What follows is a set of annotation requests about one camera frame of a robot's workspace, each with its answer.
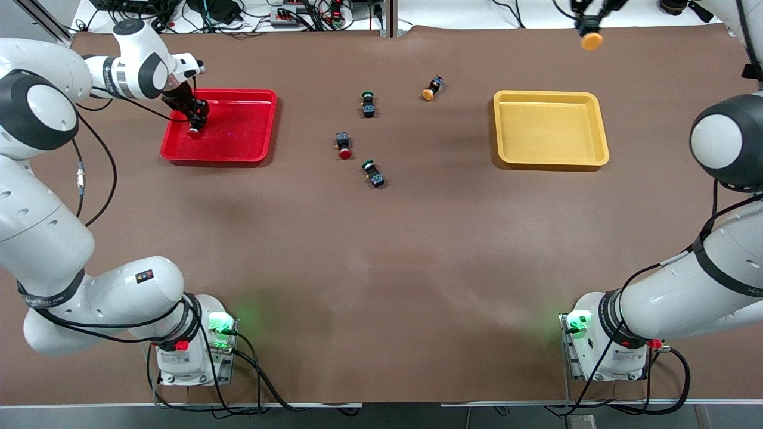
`red tray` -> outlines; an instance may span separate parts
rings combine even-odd
[[[273,129],[275,92],[269,89],[199,89],[209,102],[209,119],[200,134],[187,122],[167,124],[162,158],[174,163],[257,163],[265,159]],[[172,119],[185,119],[173,111]]]

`red cap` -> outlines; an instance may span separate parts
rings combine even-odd
[[[649,346],[650,349],[661,349],[662,348],[662,340],[649,340],[646,342],[646,345]]]

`gray floor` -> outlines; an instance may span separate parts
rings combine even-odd
[[[708,406],[712,429],[763,427],[761,406]],[[493,408],[472,408],[471,429],[549,428],[562,429],[564,423],[540,407],[514,407],[507,417]],[[694,408],[687,405],[667,416],[631,417],[610,409],[592,413],[597,427],[603,429],[700,429]],[[209,414],[162,410],[151,407],[77,407],[77,408],[3,408],[0,427],[14,429],[463,429],[467,408],[441,408],[437,404],[369,404],[355,418],[333,409],[314,409],[291,413],[274,410],[263,416],[232,417],[215,421]]]

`tray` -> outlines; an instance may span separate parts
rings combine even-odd
[[[499,91],[493,106],[498,156],[507,163],[599,167],[610,160],[593,94]]]
[[[270,148],[278,97],[269,89],[199,88],[209,102],[209,119],[200,134],[188,134],[188,123],[169,121],[162,158],[174,163],[257,163]],[[173,119],[185,119],[173,111]]]

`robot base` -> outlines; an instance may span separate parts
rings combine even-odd
[[[188,349],[182,352],[165,352],[157,350],[156,358],[159,364],[161,378],[159,384],[162,385],[214,385],[214,375],[212,366],[209,364],[207,354],[207,343],[204,341],[204,335],[201,329],[205,329],[209,342],[212,343],[216,338],[215,333],[209,329],[209,314],[214,312],[225,312],[223,305],[215,298],[209,295],[196,295],[196,299],[201,305],[201,327],[193,340],[188,344]],[[238,329],[238,319],[234,319],[233,331]],[[228,348],[223,353],[219,349],[212,347],[212,359],[214,361],[214,374],[217,375],[217,384],[230,384],[230,378],[233,375],[233,358],[230,350],[236,347],[235,336],[230,336]]]
[[[568,314],[559,315],[565,365],[573,379],[588,380],[610,338],[601,327],[599,302],[603,292],[583,295]],[[578,333],[571,333],[575,327]],[[598,382],[642,378],[647,347],[629,349],[612,343],[592,379]]]

